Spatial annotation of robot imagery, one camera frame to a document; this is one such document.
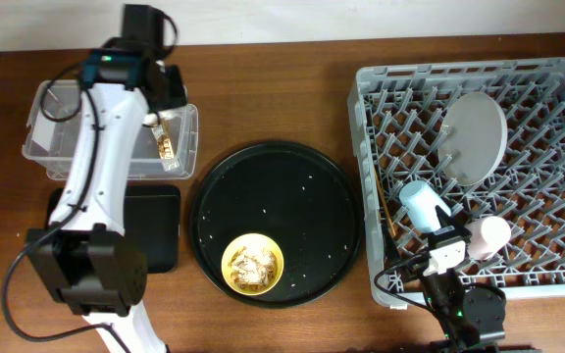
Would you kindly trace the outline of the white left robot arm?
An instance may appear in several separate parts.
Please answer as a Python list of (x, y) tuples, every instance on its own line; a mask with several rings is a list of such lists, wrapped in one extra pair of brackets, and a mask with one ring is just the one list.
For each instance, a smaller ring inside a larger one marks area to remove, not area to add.
[(143, 304), (147, 261), (126, 237), (124, 210), (134, 145), (151, 114), (181, 108), (177, 66), (165, 65), (171, 21), (150, 5), (124, 6), (120, 35), (71, 66), (79, 133), (61, 197), (47, 225), (28, 231), (29, 258), (51, 298), (86, 319), (112, 352), (166, 352)]

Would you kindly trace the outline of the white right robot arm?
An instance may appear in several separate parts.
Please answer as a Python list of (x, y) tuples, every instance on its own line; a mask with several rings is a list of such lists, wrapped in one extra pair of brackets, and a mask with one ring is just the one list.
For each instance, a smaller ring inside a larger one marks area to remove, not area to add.
[(439, 229), (428, 233), (424, 263), (416, 271), (427, 308), (437, 319), (444, 340), (430, 350), (440, 353), (499, 352), (505, 338), (505, 293), (479, 282), (463, 283), (456, 267), (468, 258), (472, 233), (435, 207)]

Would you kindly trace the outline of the gold foil wrapper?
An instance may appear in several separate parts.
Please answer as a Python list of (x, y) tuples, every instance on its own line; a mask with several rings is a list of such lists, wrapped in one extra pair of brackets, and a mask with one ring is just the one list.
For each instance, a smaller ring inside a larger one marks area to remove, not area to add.
[(159, 156), (162, 159), (173, 159), (175, 157), (172, 141), (170, 137), (169, 127), (164, 120), (151, 128), (154, 138), (157, 142)]

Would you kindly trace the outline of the food scraps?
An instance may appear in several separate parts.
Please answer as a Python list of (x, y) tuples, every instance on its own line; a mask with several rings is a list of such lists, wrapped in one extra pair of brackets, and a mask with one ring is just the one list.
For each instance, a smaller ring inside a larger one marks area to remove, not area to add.
[(266, 248), (242, 247), (231, 258), (231, 279), (241, 289), (260, 290), (269, 285), (277, 270), (277, 259)]

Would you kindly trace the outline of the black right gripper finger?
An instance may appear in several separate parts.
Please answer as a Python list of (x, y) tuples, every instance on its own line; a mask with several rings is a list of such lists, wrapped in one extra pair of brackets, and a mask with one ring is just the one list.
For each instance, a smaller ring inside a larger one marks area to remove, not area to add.
[(453, 226), (453, 219), (450, 217), (448, 213), (446, 213), (442, 207), (439, 205), (435, 206), (435, 210), (437, 213), (437, 218), (441, 228), (445, 227), (452, 227)]
[(401, 260), (397, 244), (392, 235), (392, 226), (389, 221), (382, 223), (383, 238), (385, 244), (385, 266), (387, 268), (393, 266)]

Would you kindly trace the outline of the pink cup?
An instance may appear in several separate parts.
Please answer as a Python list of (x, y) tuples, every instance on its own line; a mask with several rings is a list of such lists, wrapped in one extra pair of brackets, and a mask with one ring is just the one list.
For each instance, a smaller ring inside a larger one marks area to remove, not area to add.
[(467, 246), (469, 257), (485, 261), (497, 253), (511, 237), (511, 227), (502, 218), (489, 216), (473, 221), (465, 228), (472, 233)]

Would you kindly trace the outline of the grey plate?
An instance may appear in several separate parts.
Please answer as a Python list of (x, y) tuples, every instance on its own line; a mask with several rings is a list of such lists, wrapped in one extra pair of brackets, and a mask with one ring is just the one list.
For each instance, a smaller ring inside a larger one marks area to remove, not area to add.
[(441, 160), (450, 157), (443, 172), (462, 186), (489, 177), (507, 146), (505, 114), (494, 99), (482, 92), (458, 98), (448, 108), (440, 132), (445, 133), (445, 138), (438, 146), (438, 156)]

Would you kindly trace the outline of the yellow bowl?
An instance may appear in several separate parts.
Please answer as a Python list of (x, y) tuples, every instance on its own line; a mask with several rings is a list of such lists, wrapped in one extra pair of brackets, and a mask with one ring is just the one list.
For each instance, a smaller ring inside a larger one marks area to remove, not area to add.
[[(274, 253), (277, 259), (277, 270), (274, 278), (269, 285), (260, 290), (251, 290), (250, 288), (241, 289), (232, 282), (231, 279), (231, 258), (242, 247), (266, 248)], [(226, 248), (222, 261), (221, 271), (226, 284), (235, 292), (246, 296), (257, 296), (264, 294), (273, 289), (283, 276), (284, 258), (283, 253), (278, 244), (270, 237), (260, 233), (247, 233), (234, 239)]]

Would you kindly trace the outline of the wooden chopstick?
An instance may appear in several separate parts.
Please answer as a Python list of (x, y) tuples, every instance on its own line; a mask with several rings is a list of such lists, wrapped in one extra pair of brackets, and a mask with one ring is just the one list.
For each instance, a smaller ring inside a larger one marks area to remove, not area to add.
[(393, 224), (393, 221), (392, 221), (391, 216), (390, 216), (390, 212), (389, 212), (389, 209), (388, 209), (388, 206), (387, 206), (387, 202), (385, 200), (385, 192), (384, 192), (384, 189), (383, 189), (382, 184), (381, 184), (381, 179), (380, 179), (379, 173), (377, 172), (376, 168), (373, 169), (373, 172), (374, 172), (374, 177), (375, 177), (375, 182), (376, 182), (376, 187), (377, 187), (377, 193), (379, 195), (381, 206), (383, 207), (383, 210), (384, 210), (384, 213), (385, 213), (385, 219), (386, 219), (386, 224), (387, 224), (389, 236), (390, 236), (391, 239), (395, 239), (396, 231), (395, 231), (394, 224)]

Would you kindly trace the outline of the light blue cup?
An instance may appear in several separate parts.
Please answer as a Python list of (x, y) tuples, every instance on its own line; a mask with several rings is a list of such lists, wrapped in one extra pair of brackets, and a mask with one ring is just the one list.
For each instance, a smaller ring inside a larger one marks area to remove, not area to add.
[(440, 229), (436, 206), (447, 215), (451, 214), (448, 205), (433, 188), (423, 180), (406, 183), (399, 191), (398, 199), (407, 210), (407, 216), (414, 229), (422, 233)]

